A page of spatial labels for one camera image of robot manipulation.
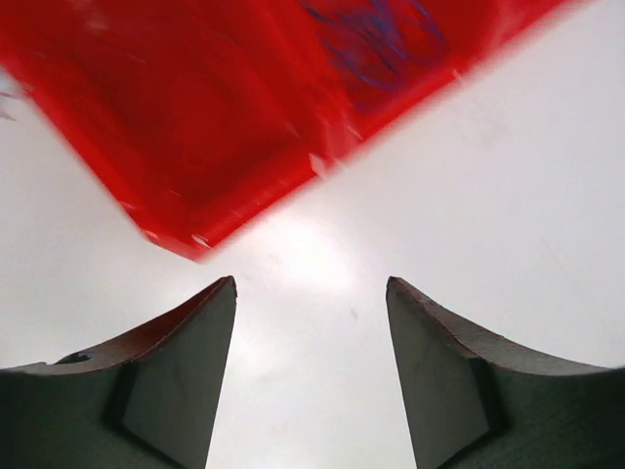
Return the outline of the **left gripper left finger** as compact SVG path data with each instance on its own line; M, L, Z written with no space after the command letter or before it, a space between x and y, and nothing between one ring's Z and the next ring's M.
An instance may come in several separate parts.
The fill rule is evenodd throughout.
M204 467L236 301L222 277L101 344L3 369L2 466Z

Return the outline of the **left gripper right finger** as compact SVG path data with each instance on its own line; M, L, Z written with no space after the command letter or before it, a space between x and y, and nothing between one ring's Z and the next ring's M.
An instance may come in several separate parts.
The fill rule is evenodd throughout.
M545 354L399 277L386 303L420 468L620 468L624 371Z

